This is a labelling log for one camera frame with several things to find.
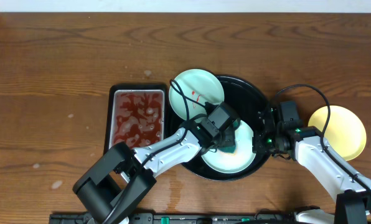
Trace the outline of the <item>green and yellow sponge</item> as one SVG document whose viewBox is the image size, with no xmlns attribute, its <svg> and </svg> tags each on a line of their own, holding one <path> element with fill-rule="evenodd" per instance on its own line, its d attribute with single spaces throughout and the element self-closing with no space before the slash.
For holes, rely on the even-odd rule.
<svg viewBox="0 0 371 224">
<path fill-rule="evenodd" d="M 236 149 L 235 131 L 240 126 L 240 120 L 236 119 L 226 130 L 220 134 L 220 140 L 217 143 L 218 150 L 226 153 L 234 153 Z"/>
</svg>

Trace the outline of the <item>yellow plate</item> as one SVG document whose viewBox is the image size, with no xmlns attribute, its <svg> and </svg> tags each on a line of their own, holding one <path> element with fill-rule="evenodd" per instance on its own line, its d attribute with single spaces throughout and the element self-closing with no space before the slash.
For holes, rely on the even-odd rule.
<svg viewBox="0 0 371 224">
<path fill-rule="evenodd" d="M 330 105 L 330 110 L 330 120 L 324 137 L 343 159 L 355 159 L 365 149 L 367 142 L 363 123 L 347 108 Z"/>
</svg>

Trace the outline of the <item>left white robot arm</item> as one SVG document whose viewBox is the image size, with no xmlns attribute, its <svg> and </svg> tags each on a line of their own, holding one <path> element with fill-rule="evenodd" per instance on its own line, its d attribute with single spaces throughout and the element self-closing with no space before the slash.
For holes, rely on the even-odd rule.
<svg viewBox="0 0 371 224">
<path fill-rule="evenodd" d="M 96 223 L 120 223 L 156 184 L 156 177 L 189 162 L 222 140 L 238 119 L 184 121 L 170 137 L 145 147 L 115 144 L 73 186 L 73 192 Z"/>
</svg>

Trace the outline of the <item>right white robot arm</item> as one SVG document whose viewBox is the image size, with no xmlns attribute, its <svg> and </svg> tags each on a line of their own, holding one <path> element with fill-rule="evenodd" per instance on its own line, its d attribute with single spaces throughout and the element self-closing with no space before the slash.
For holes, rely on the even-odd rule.
<svg viewBox="0 0 371 224">
<path fill-rule="evenodd" d="M 348 161 L 366 143 L 361 120 L 341 106 L 325 106 L 311 116 L 308 126 L 296 105 L 285 102 L 258 114 L 264 129 L 255 136 L 257 154 L 283 156 L 305 167 L 336 203 L 334 214 L 320 208 L 295 212 L 288 223 L 368 223 L 371 215 L 371 179 Z"/>
</svg>

